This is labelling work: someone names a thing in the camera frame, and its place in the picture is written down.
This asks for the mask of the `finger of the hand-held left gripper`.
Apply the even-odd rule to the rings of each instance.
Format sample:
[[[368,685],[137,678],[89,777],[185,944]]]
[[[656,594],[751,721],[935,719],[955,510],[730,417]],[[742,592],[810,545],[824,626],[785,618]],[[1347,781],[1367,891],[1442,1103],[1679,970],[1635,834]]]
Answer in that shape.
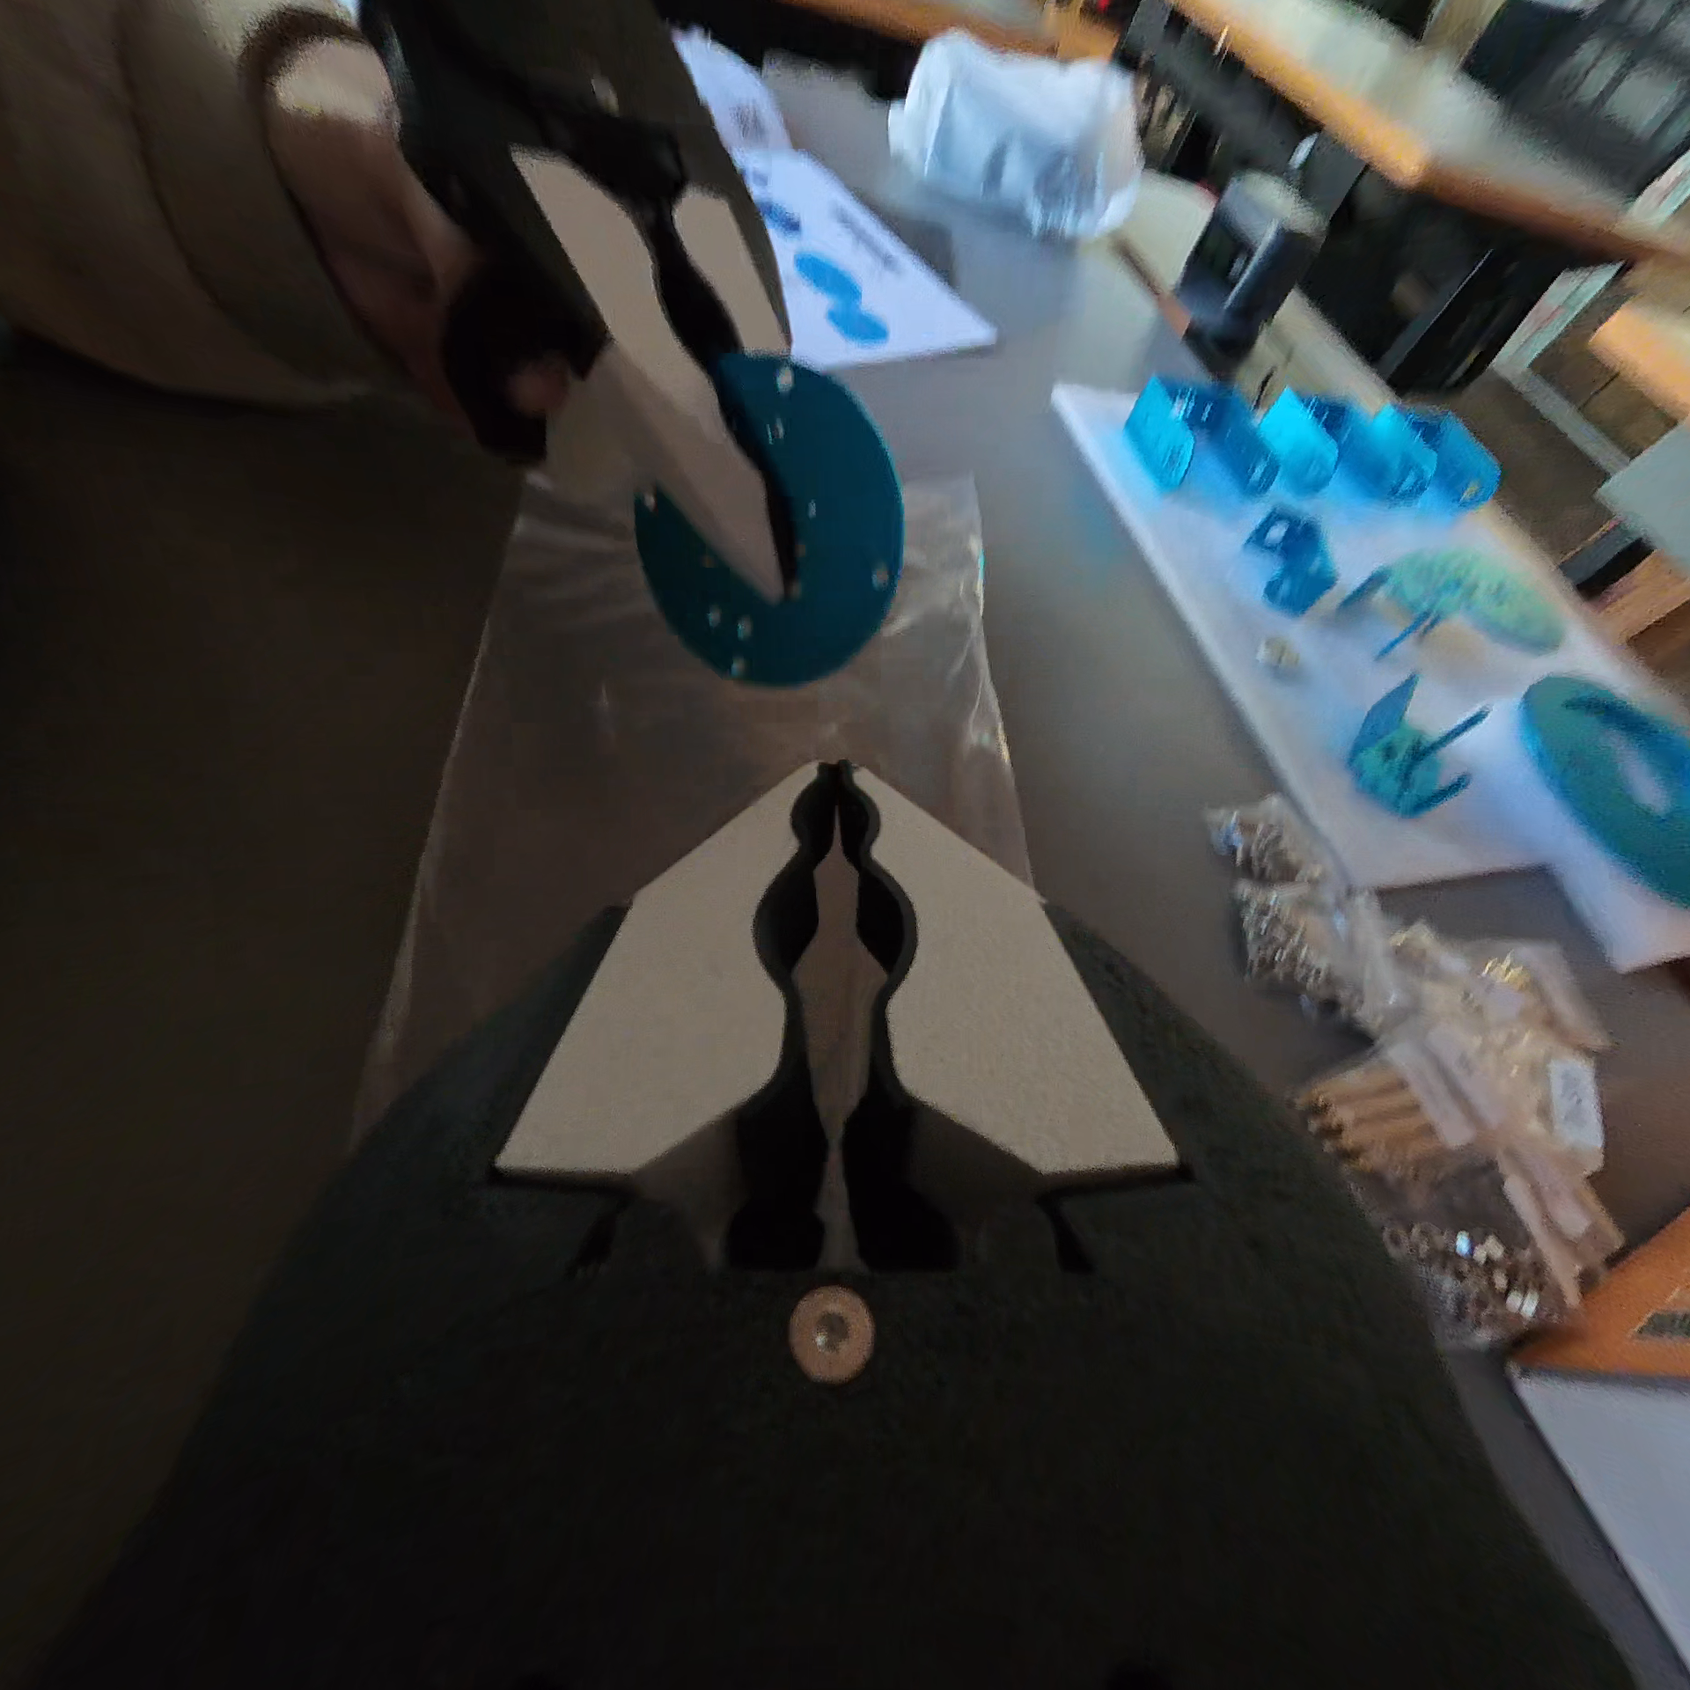
[[[788,595],[762,469],[734,437],[718,396],[713,352],[687,347],[668,302],[684,284],[710,276],[690,263],[663,290],[660,231],[611,195],[581,166],[531,147],[513,147],[516,169],[570,268],[597,311],[606,342],[586,370],[586,388],[619,427],[643,484],[663,493],[762,602]]]
[[[709,396],[729,356],[790,352],[779,276],[761,269],[734,207],[698,184],[653,207],[653,384],[666,396]]]

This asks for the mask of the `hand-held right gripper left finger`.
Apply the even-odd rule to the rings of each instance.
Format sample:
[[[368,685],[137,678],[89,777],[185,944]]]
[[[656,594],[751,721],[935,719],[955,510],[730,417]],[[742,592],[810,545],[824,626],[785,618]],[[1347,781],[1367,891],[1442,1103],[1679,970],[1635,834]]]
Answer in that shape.
[[[837,801],[835,769],[803,764],[615,912],[501,1178],[644,1198],[713,1261],[817,1264],[829,1136],[796,974]]]

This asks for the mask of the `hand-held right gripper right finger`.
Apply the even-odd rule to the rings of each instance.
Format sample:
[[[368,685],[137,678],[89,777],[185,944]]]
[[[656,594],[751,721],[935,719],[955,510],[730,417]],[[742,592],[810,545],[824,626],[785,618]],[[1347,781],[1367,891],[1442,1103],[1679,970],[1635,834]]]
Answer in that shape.
[[[882,972],[839,1141],[859,1261],[948,1271],[1004,1211],[1180,1178],[1046,902],[868,769],[835,791]]]

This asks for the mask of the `blue round plate with bracket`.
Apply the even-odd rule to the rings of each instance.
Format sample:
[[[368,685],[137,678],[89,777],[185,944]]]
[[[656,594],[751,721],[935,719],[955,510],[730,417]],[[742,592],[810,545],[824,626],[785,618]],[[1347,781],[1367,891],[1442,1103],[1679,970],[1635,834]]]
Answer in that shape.
[[[792,691],[844,670],[877,635],[901,575],[901,483],[877,424],[835,376],[773,352],[714,369],[738,442],[769,475],[796,577],[762,599],[666,497],[636,502],[649,592],[687,649],[717,675]]]

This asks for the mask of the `orange-edged background desk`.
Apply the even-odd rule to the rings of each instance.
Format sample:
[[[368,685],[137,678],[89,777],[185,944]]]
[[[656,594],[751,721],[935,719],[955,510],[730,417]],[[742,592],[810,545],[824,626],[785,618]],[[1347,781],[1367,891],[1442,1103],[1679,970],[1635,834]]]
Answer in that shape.
[[[1548,238],[1589,261],[1686,272],[1686,231],[1649,221],[1633,207],[1635,191],[1375,14],[1331,2],[1161,8],[1403,191]]]

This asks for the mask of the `person's left hand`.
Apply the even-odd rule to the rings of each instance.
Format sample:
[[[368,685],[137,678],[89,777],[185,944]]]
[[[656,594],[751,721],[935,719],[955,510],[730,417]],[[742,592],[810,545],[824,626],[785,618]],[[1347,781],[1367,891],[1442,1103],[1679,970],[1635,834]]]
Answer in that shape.
[[[412,173],[388,70],[368,43],[290,49],[265,94],[265,139],[323,266],[368,342],[463,430],[445,347],[488,260]]]

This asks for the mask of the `instruction booklet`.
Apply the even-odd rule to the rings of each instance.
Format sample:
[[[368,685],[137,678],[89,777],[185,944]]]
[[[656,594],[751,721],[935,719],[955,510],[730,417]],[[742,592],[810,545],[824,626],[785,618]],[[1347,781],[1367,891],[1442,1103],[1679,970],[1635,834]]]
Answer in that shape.
[[[800,365],[835,375],[999,342],[927,258],[797,151],[758,70],[698,29],[673,41],[773,244]]]

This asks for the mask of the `clear plastic bag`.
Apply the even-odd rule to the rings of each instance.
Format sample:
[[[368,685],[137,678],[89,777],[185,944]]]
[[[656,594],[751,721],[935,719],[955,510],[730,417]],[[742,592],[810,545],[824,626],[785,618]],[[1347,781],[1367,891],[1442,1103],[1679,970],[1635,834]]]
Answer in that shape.
[[[765,691],[718,678],[677,642],[607,490],[526,480],[355,1136],[590,918],[802,764],[869,769],[1033,882],[986,656],[978,483],[908,480],[904,511],[901,580],[877,640],[828,683]]]

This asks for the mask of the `crumpled white plastic bag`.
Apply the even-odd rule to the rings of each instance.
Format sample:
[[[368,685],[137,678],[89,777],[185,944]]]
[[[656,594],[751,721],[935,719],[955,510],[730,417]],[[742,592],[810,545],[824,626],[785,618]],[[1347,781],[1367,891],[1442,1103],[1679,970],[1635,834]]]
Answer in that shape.
[[[918,55],[888,112],[893,160],[1039,239],[1099,239],[1128,221],[1146,176],[1136,76],[1107,59],[992,49],[951,30]]]

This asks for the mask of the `white foam sheet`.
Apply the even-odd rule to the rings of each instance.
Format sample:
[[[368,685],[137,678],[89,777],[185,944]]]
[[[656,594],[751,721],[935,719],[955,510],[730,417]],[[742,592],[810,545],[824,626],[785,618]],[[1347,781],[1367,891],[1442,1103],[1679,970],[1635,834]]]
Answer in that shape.
[[[1576,675],[1661,714],[1679,714],[1665,686],[1553,577],[1549,564],[1492,513],[1426,513],[1362,499],[1297,499],[1275,487],[1237,493],[1201,459],[1190,480],[1165,493],[1125,441],[1138,390],[1059,384],[1050,405],[1080,461],[1152,565],[1222,689],[1231,697],[1280,789],[1336,849],[1347,876],[1370,891],[1544,867],[1618,972],[1686,959],[1689,916],[1643,888],[1558,803],[1537,775],[1520,731],[1520,702],[1549,675]],[[1267,608],[1266,560],[1243,543],[1275,506],[1321,519],[1338,564],[1338,587],[1308,615]],[[1444,623],[1386,658],[1380,647],[1403,620],[1370,608],[1336,615],[1341,599],[1375,569],[1410,552],[1464,547],[1542,587],[1566,613],[1560,649],[1534,656]],[[1261,640],[1286,637],[1301,666],[1289,678],[1255,661]],[[1444,733],[1483,707],[1492,714],[1444,750],[1447,777],[1472,773],[1467,792],[1418,818],[1403,818],[1362,794],[1347,750],[1367,710],[1416,673],[1413,724]]]

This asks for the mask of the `pile of small hardware bags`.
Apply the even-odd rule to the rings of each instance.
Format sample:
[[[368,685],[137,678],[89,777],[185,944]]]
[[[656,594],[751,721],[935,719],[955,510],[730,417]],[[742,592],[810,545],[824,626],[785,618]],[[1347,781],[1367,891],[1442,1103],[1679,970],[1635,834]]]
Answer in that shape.
[[[1281,794],[1204,813],[1241,970],[1365,1041],[1294,1097],[1449,1347],[1577,1320],[1619,1253],[1599,1201],[1611,1039],[1563,952],[1398,922]]]

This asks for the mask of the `small grey power unit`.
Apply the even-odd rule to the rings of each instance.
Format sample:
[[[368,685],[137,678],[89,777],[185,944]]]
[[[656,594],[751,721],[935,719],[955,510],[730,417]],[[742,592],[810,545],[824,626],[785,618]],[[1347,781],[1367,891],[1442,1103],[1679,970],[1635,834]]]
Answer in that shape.
[[[1186,341],[1209,366],[1235,366],[1315,263],[1328,216],[1287,181],[1237,173],[1220,193],[1173,287]]]

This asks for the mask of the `large blue round base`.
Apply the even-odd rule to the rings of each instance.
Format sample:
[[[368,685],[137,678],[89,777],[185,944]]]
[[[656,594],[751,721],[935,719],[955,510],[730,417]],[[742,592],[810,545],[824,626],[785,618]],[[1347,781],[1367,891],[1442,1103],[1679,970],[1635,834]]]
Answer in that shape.
[[[1689,903],[1689,734],[1611,689],[1553,675],[1520,702],[1558,803],[1651,893]]]

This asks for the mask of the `teal plate on thin posts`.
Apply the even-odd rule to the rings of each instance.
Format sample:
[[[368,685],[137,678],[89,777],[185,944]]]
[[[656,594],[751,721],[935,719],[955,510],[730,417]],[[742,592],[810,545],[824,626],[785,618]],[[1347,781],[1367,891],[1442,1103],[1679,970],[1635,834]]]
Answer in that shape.
[[[1462,623],[1483,640],[1527,656],[1548,656],[1567,635],[1566,613],[1542,587],[1464,547],[1410,552],[1380,565],[1341,599],[1336,615],[1353,620],[1370,608],[1401,615],[1380,659],[1444,623]]]

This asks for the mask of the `blue long-armed bracket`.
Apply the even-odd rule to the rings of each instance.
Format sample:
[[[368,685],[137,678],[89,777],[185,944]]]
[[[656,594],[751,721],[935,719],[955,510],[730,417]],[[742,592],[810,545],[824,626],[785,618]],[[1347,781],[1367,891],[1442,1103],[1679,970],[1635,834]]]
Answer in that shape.
[[[1487,723],[1492,707],[1469,712],[1444,733],[1426,733],[1408,719],[1421,677],[1413,673],[1362,716],[1344,755],[1355,787],[1403,818],[1425,817],[1469,791],[1472,773],[1444,777],[1444,750]]]

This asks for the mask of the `small blue metal bracket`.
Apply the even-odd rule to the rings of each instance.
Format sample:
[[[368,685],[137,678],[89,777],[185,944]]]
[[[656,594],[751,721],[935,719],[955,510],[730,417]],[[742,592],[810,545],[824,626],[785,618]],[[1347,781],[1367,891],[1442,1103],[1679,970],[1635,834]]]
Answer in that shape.
[[[1289,620],[1308,615],[1338,587],[1338,564],[1321,519],[1275,506],[1249,531],[1243,550],[1266,560],[1267,608]]]

